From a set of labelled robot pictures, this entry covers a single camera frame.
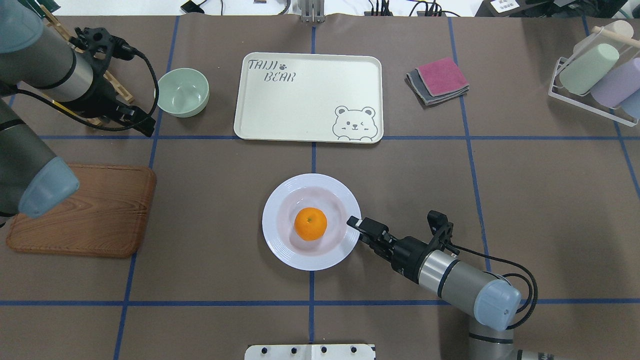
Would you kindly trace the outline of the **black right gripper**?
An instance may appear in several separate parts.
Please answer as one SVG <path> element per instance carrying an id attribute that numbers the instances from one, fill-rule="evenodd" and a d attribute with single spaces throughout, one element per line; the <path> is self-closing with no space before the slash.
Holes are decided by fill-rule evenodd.
<path id="1" fill-rule="evenodd" d="M 358 240 L 389 262 L 394 272 L 414 283 L 419 282 L 420 271 L 431 252 L 428 244 L 411 236 L 395 238 L 388 234 L 387 225 L 371 218 L 350 216 L 346 224 L 357 230 L 360 233 Z"/>

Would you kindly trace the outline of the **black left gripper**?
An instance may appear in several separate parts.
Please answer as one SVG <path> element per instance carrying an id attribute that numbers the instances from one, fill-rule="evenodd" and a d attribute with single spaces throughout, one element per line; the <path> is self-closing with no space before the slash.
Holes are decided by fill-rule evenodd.
<path id="1" fill-rule="evenodd" d="M 137 105 L 125 104 L 117 99 L 117 92 L 104 77 L 94 76 L 89 89 L 75 100 L 75 113 L 93 119 L 107 117 L 121 119 L 127 130 L 135 130 L 150 138 L 155 131 L 156 120 Z"/>

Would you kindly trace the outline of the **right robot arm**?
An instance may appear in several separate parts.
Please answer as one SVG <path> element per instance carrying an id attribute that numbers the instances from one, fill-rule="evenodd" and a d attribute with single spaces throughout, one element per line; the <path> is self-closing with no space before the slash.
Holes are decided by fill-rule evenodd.
<path id="1" fill-rule="evenodd" d="M 393 271 L 470 316 L 471 360 L 555 360 L 551 353 L 526 351 L 514 344 L 515 328 L 530 318 L 537 305 L 533 274 L 526 268 L 516 274 L 529 291 L 521 304 L 521 292 L 510 283 L 509 275 L 483 271 L 458 259 L 463 248 L 451 241 L 454 225 L 445 214 L 428 212 L 432 233 L 428 243 L 411 236 L 397 238 L 385 224 L 370 218 L 351 216 L 346 223 Z"/>

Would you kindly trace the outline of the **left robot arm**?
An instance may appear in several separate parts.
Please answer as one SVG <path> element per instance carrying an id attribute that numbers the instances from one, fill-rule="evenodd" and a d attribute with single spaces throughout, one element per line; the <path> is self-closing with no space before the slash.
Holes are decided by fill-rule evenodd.
<path id="1" fill-rule="evenodd" d="M 126 102 L 106 77 L 112 60 L 141 59 L 151 76 L 149 110 Z M 77 27 L 63 38 L 18 0 L 1 2 L 1 223 L 36 219 L 70 198 L 80 180 L 70 165 L 7 102 L 23 96 L 105 133 L 155 132 L 159 78 L 150 59 L 104 27 Z"/>

